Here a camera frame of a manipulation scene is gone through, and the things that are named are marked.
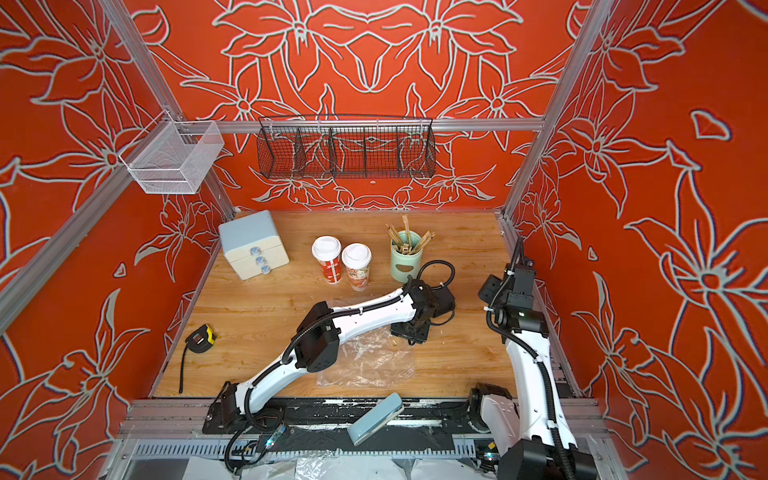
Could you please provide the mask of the clear plastic carrier bag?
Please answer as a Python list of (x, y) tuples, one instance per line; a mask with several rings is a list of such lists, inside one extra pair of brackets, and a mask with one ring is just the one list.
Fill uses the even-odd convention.
[(393, 336), (387, 325), (344, 343), (336, 363), (316, 375), (320, 388), (381, 389), (394, 387), (416, 373), (411, 346)]

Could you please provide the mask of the red milk tea cup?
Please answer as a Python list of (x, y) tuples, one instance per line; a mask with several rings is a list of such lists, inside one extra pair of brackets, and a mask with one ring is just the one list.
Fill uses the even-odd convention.
[(356, 291), (364, 291), (369, 284), (372, 260), (370, 248), (362, 243), (352, 243), (343, 249), (341, 258), (351, 287)]
[(323, 277), (329, 284), (341, 281), (341, 242), (333, 236), (320, 236), (312, 244), (312, 255), (319, 263)]

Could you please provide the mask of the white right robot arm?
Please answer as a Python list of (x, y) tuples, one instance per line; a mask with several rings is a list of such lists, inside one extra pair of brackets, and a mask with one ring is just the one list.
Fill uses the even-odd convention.
[(554, 381), (550, 331), (533, 306), (535, 277), (519, 238), (504, 275), (489, 276), (478, 292), (486, 324), (510, 358), (517, 397), (479, 384), (471, 390), (468, 412), (473, 425), (493, 437), (499, 479), (595, 479), (595, 461), (579, 450)]

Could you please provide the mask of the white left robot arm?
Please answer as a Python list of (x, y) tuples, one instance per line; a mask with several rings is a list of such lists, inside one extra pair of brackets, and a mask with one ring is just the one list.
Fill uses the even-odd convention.
[(295, 380), (322, 372), (335, 364), (346, 342), (380, 328), (410, 345), (427, 341), (430, 328), (445, 314), (454, 316), (456, 299), (449, 286), (455, 267), (431, 260), (398, 289), (346, 307), (319, 302), (310, 309), (284, 352), (251, 379), (225, 383), (210, 405), (205, 434), (227, 434), (243, 427), (259, 427), (256, 417), (268, 401)]

